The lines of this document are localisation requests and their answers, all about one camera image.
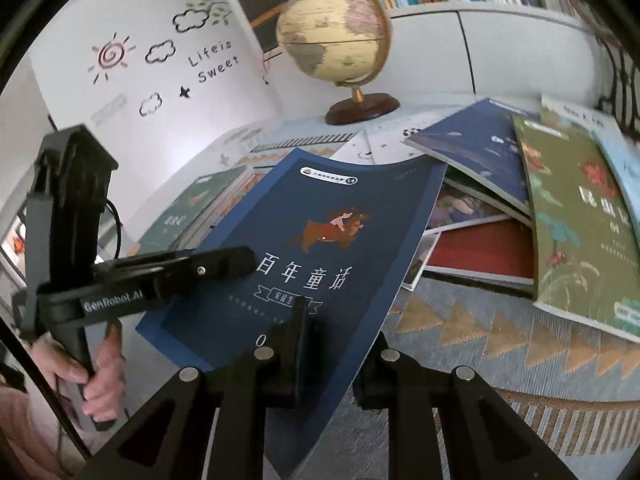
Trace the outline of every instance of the cloud drawing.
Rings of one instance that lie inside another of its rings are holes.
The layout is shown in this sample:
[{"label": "cloud drawing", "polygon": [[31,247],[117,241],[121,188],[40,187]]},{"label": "cloud drawing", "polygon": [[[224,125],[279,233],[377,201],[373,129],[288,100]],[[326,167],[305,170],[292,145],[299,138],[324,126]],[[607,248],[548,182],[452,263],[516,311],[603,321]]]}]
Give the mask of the cloud drawing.
[{"label": "cloud drawing", "polygon": [[173,23],[176,32],[187,32],[192,28],[202,28],[209,19],[209,13],[206,10],[187,9],[181,14],[174,16]]},{"label": "cloud drawing", "polygon": [[160,97],[160,94],[158,92],[153,92],[150,96],[149,99],[145,99],[144,101],[142,101],[142,104],[140,105],[140,115],[142,117],[146,117],[149,114],[155,114],[156,110],[158,110],[159,107],[162,106],[162,98]]},{"label": "cloud drawing", "polygon": [[162,43],[152,45],[146,53],[145,61],[151,63],[164,63],[175,54],[174,40],[165,40]]}]

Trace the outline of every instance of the green book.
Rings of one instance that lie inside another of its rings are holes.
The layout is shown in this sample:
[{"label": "green book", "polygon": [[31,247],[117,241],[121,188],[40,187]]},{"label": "green book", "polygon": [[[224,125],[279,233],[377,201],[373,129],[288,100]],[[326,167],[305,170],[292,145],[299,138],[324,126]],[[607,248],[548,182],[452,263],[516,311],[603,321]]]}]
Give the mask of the green book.
[{"label": "green book", "polygon": [[138,242],[137,254],[169,250],[198,216],[244,171],[244,166],[198,177],[164,210]]},{"label": "green book", "polygon": [[620,189],[597,143],[514,116],[536,245],[535,305],[640,342],[640,270]]}]

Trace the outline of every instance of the red book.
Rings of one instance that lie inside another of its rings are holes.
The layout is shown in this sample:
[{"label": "red book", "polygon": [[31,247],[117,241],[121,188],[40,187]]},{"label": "red book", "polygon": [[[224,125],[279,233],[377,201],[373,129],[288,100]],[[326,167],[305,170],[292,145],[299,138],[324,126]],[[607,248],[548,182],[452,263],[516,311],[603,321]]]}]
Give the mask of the red book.
[{"label": "red book", "polygon": [[503,220],[443,232],[424,269],[532,285],[534,261],[531,229]]}]

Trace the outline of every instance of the globe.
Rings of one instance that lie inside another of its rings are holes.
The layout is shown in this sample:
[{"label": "globe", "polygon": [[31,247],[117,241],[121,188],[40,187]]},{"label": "globe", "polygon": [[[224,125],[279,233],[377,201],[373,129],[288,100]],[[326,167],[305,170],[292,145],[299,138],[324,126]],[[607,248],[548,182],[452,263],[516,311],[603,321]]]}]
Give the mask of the globe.
[{"label": "globe", "polygon": [[360,90],[382,70],[390,36],[390,20],[377,0],[289,0],[276,26],[278,43],[303,73],[351,87],[351,99],[329,110],[329,124],[368,120],[398,108],[388,94]]}]

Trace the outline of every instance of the human hand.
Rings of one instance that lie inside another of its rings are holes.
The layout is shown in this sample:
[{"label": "human hand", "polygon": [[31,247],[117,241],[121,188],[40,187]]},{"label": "human hand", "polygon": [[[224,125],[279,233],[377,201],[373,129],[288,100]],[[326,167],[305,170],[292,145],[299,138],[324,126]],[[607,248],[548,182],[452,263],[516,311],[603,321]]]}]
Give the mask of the human hand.
[{"label": "human hand", "polygon": [[124,357],[122,356],[122,326],[112,322],[108,334],[96,352],[96,374],[89,374],[70,357],[49,335],[38,339],[31,349],[31,357],[49,386],[55,388],[56,376],[64,381],[85,384],[82,412],[96,422],[118,417],[124,396]]}]

